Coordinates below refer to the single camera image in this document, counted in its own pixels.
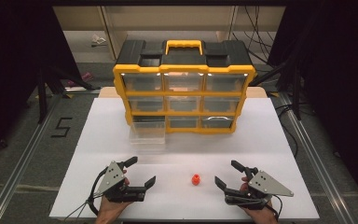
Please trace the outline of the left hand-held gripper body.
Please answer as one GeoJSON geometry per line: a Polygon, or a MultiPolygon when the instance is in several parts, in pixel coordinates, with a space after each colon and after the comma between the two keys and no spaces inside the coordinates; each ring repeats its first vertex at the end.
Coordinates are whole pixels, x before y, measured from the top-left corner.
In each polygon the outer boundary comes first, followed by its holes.
{"type": "Polygon", "coordinates": [[[109,202],[142,202],[145,199],[145,187],[129,187],[124,175],[123,162],[112,161],[105,169],[103,179],[96,193],[103,195],[109,202]]]}

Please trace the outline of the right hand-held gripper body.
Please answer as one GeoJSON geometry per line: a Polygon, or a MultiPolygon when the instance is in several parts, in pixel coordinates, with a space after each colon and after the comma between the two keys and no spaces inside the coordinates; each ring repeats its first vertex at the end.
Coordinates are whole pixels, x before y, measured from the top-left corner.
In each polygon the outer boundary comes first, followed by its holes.
{"type": "Polygon", "coordinates": [[[229,205],[261,210],[273,196],[294,196],[289,188],[264,171],[249,167],[239,168],[239,171],[246,174],[248,187],[246,191],[225,187],[225,202],[229,205]]]}

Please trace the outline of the clear plastic drawer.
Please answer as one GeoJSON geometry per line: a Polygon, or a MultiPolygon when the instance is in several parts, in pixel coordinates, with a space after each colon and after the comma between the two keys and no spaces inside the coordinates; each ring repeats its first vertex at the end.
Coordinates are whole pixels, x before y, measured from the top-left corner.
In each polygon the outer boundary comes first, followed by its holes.
{"type": "Polygon", "coordinates": [[[131,144],[164,144],[165,122],[133,122],[130,127],[129,140],[131,144]]]}

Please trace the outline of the person's right hand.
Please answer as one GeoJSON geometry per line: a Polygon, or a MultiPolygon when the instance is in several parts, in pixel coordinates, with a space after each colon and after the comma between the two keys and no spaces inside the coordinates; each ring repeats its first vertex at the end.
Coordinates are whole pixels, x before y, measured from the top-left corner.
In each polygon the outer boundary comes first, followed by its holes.
{"type": "MultiPolygon", "coordinates": [[[[246,176],[244,176],[241,178],[241,181],[243,181],[243,183],[240,186],[240,191],[246,191],[248,189],[248,178],[246,176]]],[[[251,217],[252,220],[254,220],[255,218],[262,218],[262,217],[274,217],[275,218],[273,211],[271,211],[267,207],[263,208],[262,210],[250,210],[248,208],[242,208],[242,210],[249,217],[251,217]]]]}

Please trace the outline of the person's left hand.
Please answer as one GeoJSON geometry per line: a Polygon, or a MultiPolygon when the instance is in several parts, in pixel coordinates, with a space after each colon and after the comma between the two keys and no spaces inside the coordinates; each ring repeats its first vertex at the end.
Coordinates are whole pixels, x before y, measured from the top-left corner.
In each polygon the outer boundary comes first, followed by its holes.
{"type": "Polygon", "coordinates": [[[105,197],[101,199],[101,205],[97,217],[116,217],[118,218],[121,213],[131,204],[131,202],[125,203],[112,203],[105,197]]]}

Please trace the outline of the group of clear cabinet drawers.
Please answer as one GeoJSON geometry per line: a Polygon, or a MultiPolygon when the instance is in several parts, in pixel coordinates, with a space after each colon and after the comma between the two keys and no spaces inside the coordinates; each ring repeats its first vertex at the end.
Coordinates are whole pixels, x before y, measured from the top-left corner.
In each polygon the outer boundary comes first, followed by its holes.
{"type": "Polygon", "coordinates": [[[130,123],[161,123],[169,132],[222,133],[235,129],[248,75],[198,72],[122,73],[130,123]]]}

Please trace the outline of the black metal stand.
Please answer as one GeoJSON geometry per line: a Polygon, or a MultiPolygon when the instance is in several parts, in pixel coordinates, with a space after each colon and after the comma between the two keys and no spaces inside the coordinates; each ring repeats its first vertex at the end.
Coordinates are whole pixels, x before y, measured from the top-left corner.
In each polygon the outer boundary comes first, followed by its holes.
{"type": "Polygon", "coordinates": [[[39,102],[39,123],[42,123],[48,115],[46,87],[49,87],[54,94],[64,95],[65,88],[62,85],[62,79],[69,79],[88,91],[96,91],[100,89],[100,87],[94,87],[84,81],[81,78],[81,75],[71,75],[56,66],[42,66],[36,77],[39,102]]]}
{"type": "Polygon", "coordinates": [[[298,120],[301,120],[299,113],[299,94],[300,94],[300,74],[297,71],[296,65],[286,61],[274,67],[263,76],[257,76],[253,81],[250,82],[250,87],[255,87],[262,82],[268,80],[275,75],[280,74],[278,78],[276,88],[278,91],[292,90],[292,108],[295,116],[298,120]]]}

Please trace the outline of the pink object on floor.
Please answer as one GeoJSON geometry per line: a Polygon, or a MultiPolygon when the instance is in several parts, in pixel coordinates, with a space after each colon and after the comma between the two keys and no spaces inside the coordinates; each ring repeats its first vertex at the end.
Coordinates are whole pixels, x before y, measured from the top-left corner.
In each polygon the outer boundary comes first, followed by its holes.
{"type": "MultiPolygon", "coordinates": [[[[87,72],[85,74],[83,74],[81,76],[81,79],[84,81],[84,82],[88,82],[90,80],[93,80],[93,75],[90,73],[90,72],[87,72]]],[[[78,83],[75,83],[73,80],[68,80],[67,81],[67,84],[70,88],[73,88],[73,87],[76,87],[78,86],[78,83]]]]}

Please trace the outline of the yellow and black drawer cabinet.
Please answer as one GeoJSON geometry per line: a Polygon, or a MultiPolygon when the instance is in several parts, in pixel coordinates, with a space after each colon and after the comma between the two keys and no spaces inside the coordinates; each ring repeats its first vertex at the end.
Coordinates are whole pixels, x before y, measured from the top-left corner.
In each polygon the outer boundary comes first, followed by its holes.
{"type": "MultiPolygon", "coordinates": [[[[201,40],[166,40],[158,43],[144,40],[127,40],[113,68],[114,85],[125,107],[125,118],[129,125],[126,106],[123,101],[124,88],[117,81],[122,73],[169,73],[198,72],[216,74],[248,75],[247,87],[253,81],[256,71],[243,42],[226,40],[204,42],[201,40]]],[[[167,133],[206,133],[169,132],[167,133]]]]}

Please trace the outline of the white crumpled object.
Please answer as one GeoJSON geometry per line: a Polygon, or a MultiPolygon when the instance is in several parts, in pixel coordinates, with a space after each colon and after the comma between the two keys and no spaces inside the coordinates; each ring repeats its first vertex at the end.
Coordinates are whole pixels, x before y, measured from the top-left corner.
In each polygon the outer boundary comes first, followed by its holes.
{"type": "Polygon", "coordinates": [[[100,37],[98,35],[93,35],[91,37],[91,46],[93,48],[100,47],[100,46],[106,46],[106,40],[103,37],[100,37]]]}

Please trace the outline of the black curtain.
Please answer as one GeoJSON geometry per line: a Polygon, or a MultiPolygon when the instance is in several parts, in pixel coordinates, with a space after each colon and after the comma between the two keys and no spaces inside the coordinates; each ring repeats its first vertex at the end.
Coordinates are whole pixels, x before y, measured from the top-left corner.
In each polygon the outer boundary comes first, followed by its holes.
{"type": "Polygon", "coordinates": [[[0,0],[0,140],[35,89],[39,72],[80,78],[53,7],[0,0]]]}
{"type": "Polygon", "coordinates": [[[358,0],[288,0],[270,61],[285,61],[310,23],[296,68],[358,185],[358,0]]]}

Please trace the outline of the beige shelf unit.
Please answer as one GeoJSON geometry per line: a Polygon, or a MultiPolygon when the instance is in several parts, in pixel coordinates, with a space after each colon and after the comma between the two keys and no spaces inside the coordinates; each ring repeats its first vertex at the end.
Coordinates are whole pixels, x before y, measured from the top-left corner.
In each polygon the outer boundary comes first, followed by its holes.
{"type": "Polygon", "coordinates": [[[273,43],[284,7],[55,7],[54,13],[78,63],[111,63],[126,39],[160,41],[241,38],[259,53],[257,42],[273,43]],[[93,48],[98,35],[106,46],[93,48]]]}

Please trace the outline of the aluminium floor rail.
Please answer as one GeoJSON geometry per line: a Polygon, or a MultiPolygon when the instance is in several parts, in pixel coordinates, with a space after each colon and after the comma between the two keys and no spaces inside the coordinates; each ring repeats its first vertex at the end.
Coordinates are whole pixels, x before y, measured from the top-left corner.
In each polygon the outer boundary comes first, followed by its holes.
{"type": "Polygon", "coordinates": [[[301,102],[298,120],[289,93],[281,92],[272,101],[320,216],[296,224],[358,224],[358,186],[312,107],[301,102]]]}
{"type": "Polygon", "coordinates": [[[0,219],[5,213],[14,192],[20,183],[34,153],[36,152],[39,143],[48,127],[50,118],[62,96],[60,94],[53,95],[48,106],[46,116],[37,124],[34,133],[28,142],[26,148],[23,150],[14,170],[11,172],[9,179],[0,190],[0,219]]]}

